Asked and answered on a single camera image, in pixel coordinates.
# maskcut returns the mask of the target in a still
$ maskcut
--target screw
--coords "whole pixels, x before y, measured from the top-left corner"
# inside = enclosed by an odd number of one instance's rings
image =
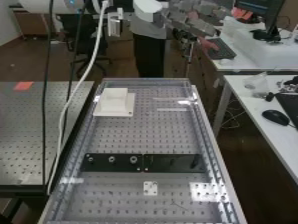
[[[115,158],[113,156],[109,157],[109,163],[114,163]]]
[[[131,164],[135,164],[135,163],[137,163],[137,156],[131,156],[131,157],[130,157],[130,163],[131,163]]]

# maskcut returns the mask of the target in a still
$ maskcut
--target floor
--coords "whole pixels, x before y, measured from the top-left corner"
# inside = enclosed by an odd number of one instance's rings
[[[183,59],[177,46],[171,45],[170,56],[166,58],[166,77],[182,77]],[[133,59],[133,42],[126,35],[121,40],[110,40],[107,56],[113,65],[103,64],[107,77],[137,77]],[[45,40],[16,41],[0,48],[0,81],[42,81],[45,58]],[[65,44],[51,45],[49,81],[67,80],[69,61],[71,53]],[[196,85],[202,99],[203,80],[198,74],[196,62],[190,67],[190,80]],[[97,69],[87,76],[87,80],[101,81]],[[234,114],[242,112],[235,102]],[[222,130],[218,144],[239,202],[248,223],[252,224],[294,224],[298,223],[298,188],[276,159],[260,133],[252,125],[247,115],[238,118],[240,127]],[[25,205],[14,224],[36,223],[38,214]]]

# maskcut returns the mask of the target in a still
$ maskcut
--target white cable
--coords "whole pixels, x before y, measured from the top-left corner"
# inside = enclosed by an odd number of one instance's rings
[[[105,13],[105,9],[107,7],[107,1],[103,1],[102,2],[102,7],[101,7],[101,13],[99,13],[99,20],[98,20],[98,30],[97,30],[97,37],[95,37],[95,45],[94,45],[94,51],[93,51],[93,55],[91,55],[91,58],[90,58],[90,62],[89,62],[89,65],[87,65],[87,68],[85,70],[85,73],[73,89],[73,92],[70,94],[70,97],[69,97],[69,100],[67,102],[65,103],[63,105],[63,108],[62,108],[62,111],[61,111],[61,114],[59,114],[59,118],[58,118],[58,143],[57,143],[57,156],[55,156],[55,161],[54,161],[54,166],[53,166],[53,172],[51,172],[51,175],[50,175],[50,179],[49,179],[49,184],[47,184],[47,195],[50,194],[50,186],[51,186],[51,182],[53,182],[53,177],[54,177],[54,174],[55,174],[55,170],[57,170],[57,165],[58,165],[58,159],[59,159],[59,153],[61,153],[61,145],[62,145],[62,124],[63,124],[63,116],[65,116],[65,112],[66,112],[66,109],[71,103],[71,100],[73,100],[73,97],[74,97],[74,94],[77,92],[77,89],[79,88],[79,85],[81,83],[85,81],[85,78],[90,72],[90,69],[91,69],[91,66],[94,64],[94,61],[95,61],[95,57],[97,57],[97,51],[98,51],[98,47],[99,47],[99,39],[101,39],[101,32],[102,32],[102,21],[103,21],[103,13]]]
[[[235,116],[232,116],[228,120],[226,120],[222,124],[220,127],[230,121],[230,120],[235,120],[236,117],[239,117],[242,114],[244,113],[244,111],[239,114],[236,114]]]
[[[220,127],[222,129],[235,129],[235,128],[238,128],[239,127],[239,122],[236,121],[236,119],[234,118],[234,115],[232,115],[232,113],[228,111],[228,110],[226,110],[226,112],[230,114],[230,118],[235,121],[235,125],[234,126],[230,126],[230,127]]]

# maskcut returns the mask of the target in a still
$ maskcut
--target person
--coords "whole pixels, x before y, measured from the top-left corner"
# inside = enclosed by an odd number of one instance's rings
[[[165,61],[165,26],[131,16],[130,31],[133,33],[134,58],[141,78],[163,77]]]

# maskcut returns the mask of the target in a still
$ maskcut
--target electronic equipment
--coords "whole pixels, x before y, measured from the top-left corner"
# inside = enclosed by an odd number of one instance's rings
[[[232,59],[236,56],[235,52],[230,49],[230,47],[226,45],[220,38],[208,39],[207,41],[214,43],[219,49],[218,51],[214,49],[208,49],[207,55],[210,59]]]
[[[276,28],[276,18],[284,4],[284,0],[236,0],[235,7],[251,11],[263,17],[266,30],[254,30],[252,36],[256,40],[280,41]]]
[[[298,94],[275,94],[276,100],[298,128]]]
[[[267,120],[270,120],[271,122],[274,122],[282,126],[287,126],[290,124],[290,119],[287,118],[287,116],[276,110],[263,111],[262,116]]]

